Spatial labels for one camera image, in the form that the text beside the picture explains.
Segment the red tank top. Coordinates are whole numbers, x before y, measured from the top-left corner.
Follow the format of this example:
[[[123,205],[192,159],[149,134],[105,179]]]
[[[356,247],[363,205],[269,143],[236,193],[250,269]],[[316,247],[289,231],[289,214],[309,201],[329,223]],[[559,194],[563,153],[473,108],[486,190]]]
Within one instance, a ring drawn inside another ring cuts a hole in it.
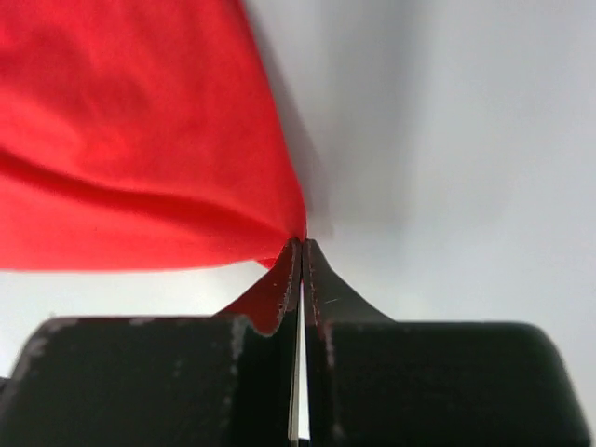
[[[1,5],[1,265],[270,266],[305,203],[239,1]]]

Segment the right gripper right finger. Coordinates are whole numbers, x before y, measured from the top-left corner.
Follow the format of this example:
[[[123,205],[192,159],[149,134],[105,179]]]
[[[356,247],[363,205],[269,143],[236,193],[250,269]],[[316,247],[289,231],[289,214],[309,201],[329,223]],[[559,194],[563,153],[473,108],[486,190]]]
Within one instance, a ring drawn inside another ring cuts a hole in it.
[[[588,446],[556,346],[519,322],[396,321],[303,245],[314,446]]]

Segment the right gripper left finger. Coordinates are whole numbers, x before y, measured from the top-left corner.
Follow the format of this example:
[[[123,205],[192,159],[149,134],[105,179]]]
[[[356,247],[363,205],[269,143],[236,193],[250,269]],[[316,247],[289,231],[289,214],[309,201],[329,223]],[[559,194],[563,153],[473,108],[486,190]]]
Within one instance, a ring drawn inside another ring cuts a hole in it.
[[[210,317],[54,318],[1,385],[5,446],[294,446],[301,244]]]

